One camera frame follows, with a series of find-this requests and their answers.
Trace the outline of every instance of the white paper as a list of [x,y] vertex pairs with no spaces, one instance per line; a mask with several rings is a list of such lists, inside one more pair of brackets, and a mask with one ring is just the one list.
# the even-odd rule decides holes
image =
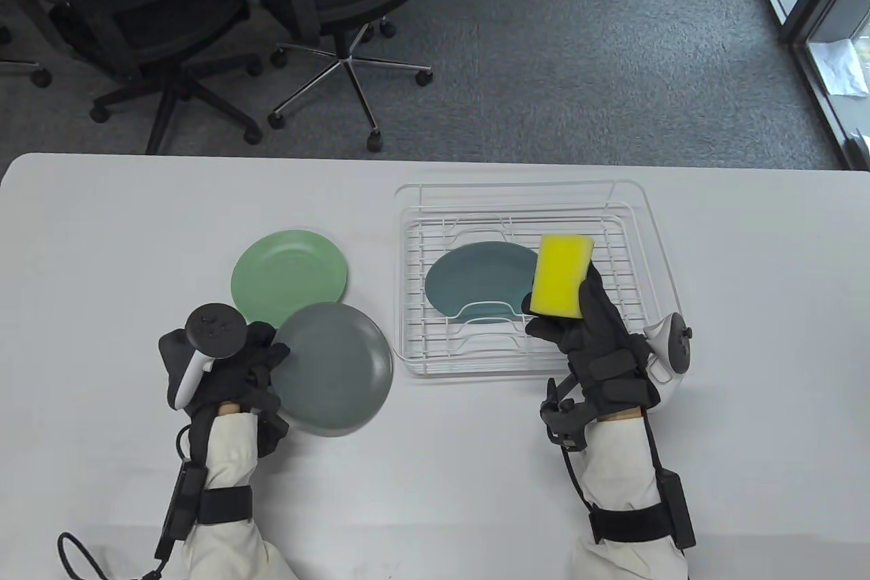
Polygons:
[[850,97],[867,97],[867,79],[861,66],[858,51],[849,39],[833,43],[810,43],[810,54],[813,56],[818,75],[824,83],[824,89],[830,95],[848,95]]

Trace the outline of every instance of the cable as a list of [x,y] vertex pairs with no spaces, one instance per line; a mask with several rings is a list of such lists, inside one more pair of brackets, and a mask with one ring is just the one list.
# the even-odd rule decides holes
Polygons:
[[186,460],[187,456],[184,455],[184,452],[181,449],[181,438],[184,436],[184,433],[186,433],[188,430],[190,430],[190,424],[187,424],[186,426],[184,426],[184,428],[182,428],[182,430],[178,431],[177,436],[175,436],[175,452],[178,453],[178,458],[181,458],[182,460]]
[[[90,554],[90,550],[85,547],[83,543],[81,543],[74,534],[71,532],[62,532],[59,537],[57,537],[57,556],[60,558],[60,564],[63,565],[63,570],[66,571],[66,575],[69,576],[69,580],[84,580],[83,577],[79,576],[72,568],[72,564],[69,563],[69,558],[66,555],[66,549],[63,547],[63,543],[69,541],[72,542],[72,545],[78,549],[78,552],[88,561],[90,567],[96,572],[99,580],[109,580],[106,577],[106,574],[103,573],[102,567],[97,564],[97,561],[94,559],[94,556]],[[155,568],[153,571],[149,571],[144,576],[142,576],[141,580],[160,580],[162,577],[162,570],[166,568],[166,562],[169,559],[164,559],[160,561],[158,568]]]
[[69,532],[62,532],[60,536],[57,537],[57,555],[60,558],[60,564],[63,565],[63,570],[66,571],[66,575],[69,576],[71,580],[84,580],[84,578],[79,576],[77,573],[75,573],[74,570],[72,570],[72,564],[69,563],[69,559],[66,556],[66,549],[63,548],[63,542],[67,540],[71,541],[75,548],[78,549],[78,552],[80,552],[84,556],[84,559],[88,561],[90,567],[97,572],[97,577],[99,577],[100,580],[109,580],[109,578],[106,577],[106,574],[103,573],[103,569],[100,568],[99,564],[97,564],[94,556],[91,555],[89,550],[84,547],[84,544],[81,543],[74,534]]
[[562,458],[565,459],[565,467],[568,469],[568,475],[571,477],[571,484],[577,490],[577,496],[583,501],[583,505],[587,506],[588,511],[593,511],[593,506],[587,501],[587,497],[583,496],[583,490],[580,488],[580,483],[577,480],[577,474],[574,473],[574,465],[571,463],[571,458],[568,457],[568,450],[564,446],[559,447],[562,450]]

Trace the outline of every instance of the plate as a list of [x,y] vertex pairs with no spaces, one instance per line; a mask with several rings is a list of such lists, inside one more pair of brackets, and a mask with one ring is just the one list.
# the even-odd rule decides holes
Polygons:
[[311,231],[279,231],[256,241],[232,270],[230,291],[248,322],[275,328],[296,310],[338,301],[347,262],[332,241]]
[[277,331],[290,355],[271,374],[281,408],[303,430],[347,434],[376,415],[392,385],[392,351],[355,307],[318,303]]
[[[523,312],[523,297],[532,291],[537,264],[534,251],[512,242],[463,245],[432,265],[425,280],[426,298],[455,322],[516,320]],[[478,301],[500,303],[468,305]]]

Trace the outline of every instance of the dish rack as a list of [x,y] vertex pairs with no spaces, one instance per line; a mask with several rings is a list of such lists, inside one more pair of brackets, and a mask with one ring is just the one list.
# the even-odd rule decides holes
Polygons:
[[531,319],[459,322],[426,299],[425,278],[448,251],[507,241],[538,251],[541,235],[588,235],[593,262],[630,332],[680,311],[646,193],[633,180],[527,184],[409,184],[396,192],[397,355],[422,376],[566,371],[555,345],[528,337]]

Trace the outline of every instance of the white vr controller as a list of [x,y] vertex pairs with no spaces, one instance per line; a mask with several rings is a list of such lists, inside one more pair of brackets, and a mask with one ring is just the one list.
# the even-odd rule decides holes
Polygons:
[[223,303],[209,303],[190,314],[184,332],[194,351],[175,392],[173,408],[186,408],[203,376],[212,370],[215,362],[235,356],[242,350],[247,331],[245,317]]
[[644,335],[652,349],[646,372],[661,397],[661,403],[650,409],[655,412],[671,400],[689,371],[692,328],[686,327],[683,315],[671,313],[661,322],[644,328]]

